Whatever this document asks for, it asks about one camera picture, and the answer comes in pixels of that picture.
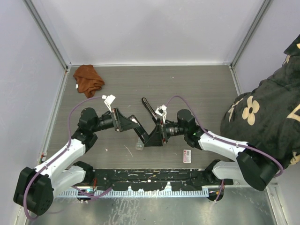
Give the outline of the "black stapler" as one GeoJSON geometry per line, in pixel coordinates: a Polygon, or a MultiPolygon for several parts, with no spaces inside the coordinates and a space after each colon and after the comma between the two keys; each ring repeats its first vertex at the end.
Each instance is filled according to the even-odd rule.
{"type": "Polygon", "coordinates": [[[160,118],[157,116],[154,109],[149,104],[148,100],[145,97],[142,97],[141,101],[142,101],[143,106],[146,108],[146,110],[150,114],[150,116],[151,116],[152,120],[154,121],[154,123],[161,124],[160,118]]]}
{"type": "Polygon", "coordinates": [[[140,140],[142,141],[142,143],[145,144],[149,140],[149,134],[143,128],[143,126],[141,125],[141,123],[139,122],[139,120],[134,115],[129,116],[129,119],[132,122],[134,122],[134,123],[137,124],[137,127],[134,128],[134,131],[136,132],[136,134],[138,135],[138,137],[140,138],[140,140]]]}

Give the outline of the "red white staple box sleeve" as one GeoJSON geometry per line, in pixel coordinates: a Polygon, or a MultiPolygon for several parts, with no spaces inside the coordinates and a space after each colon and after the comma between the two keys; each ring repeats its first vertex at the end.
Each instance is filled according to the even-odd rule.
{"type": "Polygon", "coordinates": [[[191,163],[191,150],[183,150],[183,163],[191,163]]]}

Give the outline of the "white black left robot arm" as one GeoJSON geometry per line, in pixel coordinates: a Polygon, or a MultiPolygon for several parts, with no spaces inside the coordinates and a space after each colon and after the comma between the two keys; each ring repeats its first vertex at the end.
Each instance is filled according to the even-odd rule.
{"type": "Polygon", "coordinates": [[[82,162],[70,165],[92,148],[98,139],[96,132],[110,128],[122,132],[136,127],[137,120],[125,117],[118,108],[101,116],[93,108],[83,109],[77,130],[69,136],[64,147],[42,164],[21,170],[13,201],[23,207],[30,220],[33,219],[30,212],[36,216],[43,215],[54,198],[64,190],[77,183],[88,186],[93,182],[92,166],[82,162]]]}

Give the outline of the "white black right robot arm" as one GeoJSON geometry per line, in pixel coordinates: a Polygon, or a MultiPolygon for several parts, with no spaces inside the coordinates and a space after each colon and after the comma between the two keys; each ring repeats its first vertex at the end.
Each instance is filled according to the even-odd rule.
{"type": "Polygon", "coordinates": [[[192,148],[217,153],[229,159],[228,162],[218,161],[206,172],[208,183],[215,185],[224,179],[244,180],[252,188],[263,191],[278,172],[282,172],[281,164],[269,154],[248,144],[218,136],[197,125],[195,117],[187,109],[177,112],[177,122],[166,120],[166,110],[149,109],[157,124],[145,146],[167,143],[173,136],[182,135],[185,142],[192,148]]]}

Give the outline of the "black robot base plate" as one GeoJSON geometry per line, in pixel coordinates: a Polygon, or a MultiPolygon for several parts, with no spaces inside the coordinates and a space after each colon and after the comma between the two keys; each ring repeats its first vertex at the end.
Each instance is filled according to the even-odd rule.
{"type": "Polygon", "coordinates": [[[220,186],[221,180],[201,169],[96,169],[89,181],[76,186],[93,186],[98,190],[162,191],[167,184],[172,191],[198,191],[204,186],[220,186]]]}

